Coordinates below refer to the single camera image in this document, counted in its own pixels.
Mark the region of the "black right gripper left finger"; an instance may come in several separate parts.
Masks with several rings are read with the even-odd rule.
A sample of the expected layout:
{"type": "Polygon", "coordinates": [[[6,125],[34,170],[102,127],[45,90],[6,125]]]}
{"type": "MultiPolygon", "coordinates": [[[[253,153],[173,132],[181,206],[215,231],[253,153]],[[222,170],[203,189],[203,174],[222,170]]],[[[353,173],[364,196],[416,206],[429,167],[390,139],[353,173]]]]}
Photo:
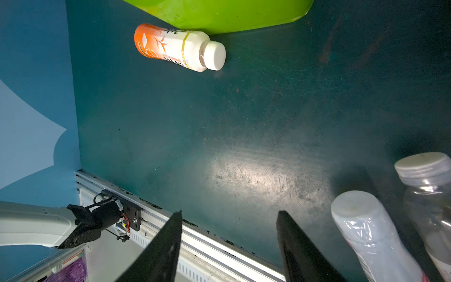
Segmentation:
{"type": "Polygon", "coordinates": [[[173,282],[182,242],[182,213],[172,214],[119,282],[173,282]]]}

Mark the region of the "white bottle red logo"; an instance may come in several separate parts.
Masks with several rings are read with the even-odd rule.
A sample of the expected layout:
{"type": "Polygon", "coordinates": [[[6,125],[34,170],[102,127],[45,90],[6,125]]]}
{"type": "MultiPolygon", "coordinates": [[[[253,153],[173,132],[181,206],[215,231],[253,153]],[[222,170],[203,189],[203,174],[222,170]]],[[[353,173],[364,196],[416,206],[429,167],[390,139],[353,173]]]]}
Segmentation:
{"type": "Polygon", "coordinates": [[[359,190],[345,192],[332,202],[331,214],[370,282],[429,281],[374,195],[359,190]]]}

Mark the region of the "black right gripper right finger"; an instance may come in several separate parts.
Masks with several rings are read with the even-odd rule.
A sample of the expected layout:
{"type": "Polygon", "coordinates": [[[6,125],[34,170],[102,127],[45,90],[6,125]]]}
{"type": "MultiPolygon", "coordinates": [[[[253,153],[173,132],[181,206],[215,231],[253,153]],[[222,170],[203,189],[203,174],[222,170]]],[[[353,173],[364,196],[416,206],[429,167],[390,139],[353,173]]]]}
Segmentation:
{"type": "Polygon", "coordinates": [[[344,282],[287,211],[278,212],[277,237],[288,282],[344,282]]]}

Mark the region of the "orange juice bottle back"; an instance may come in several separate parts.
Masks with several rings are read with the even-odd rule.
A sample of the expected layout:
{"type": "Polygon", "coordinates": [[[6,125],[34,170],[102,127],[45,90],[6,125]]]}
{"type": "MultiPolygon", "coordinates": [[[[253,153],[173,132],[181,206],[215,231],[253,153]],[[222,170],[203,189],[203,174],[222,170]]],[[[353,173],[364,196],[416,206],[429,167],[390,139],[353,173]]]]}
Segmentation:
{"type": "Polygon", "coordinates": [[[226,61],[225,46],[201,31],[165,29],[144,23],[136,28],[134,41],[143,56],[196,72],[219,71],[226,61]]]}

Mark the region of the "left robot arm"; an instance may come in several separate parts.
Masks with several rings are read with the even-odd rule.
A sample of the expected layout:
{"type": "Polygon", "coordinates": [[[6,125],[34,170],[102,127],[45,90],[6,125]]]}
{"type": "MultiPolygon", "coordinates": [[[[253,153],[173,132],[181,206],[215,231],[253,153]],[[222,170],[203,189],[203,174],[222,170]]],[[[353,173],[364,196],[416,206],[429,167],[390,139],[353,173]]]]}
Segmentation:
{"type": "Polygon", "coordinates": [[[122,218],[115,202],[48,208],[1,202],[1,246],[37,245],[71,249],[95,241],[122,218]]]}

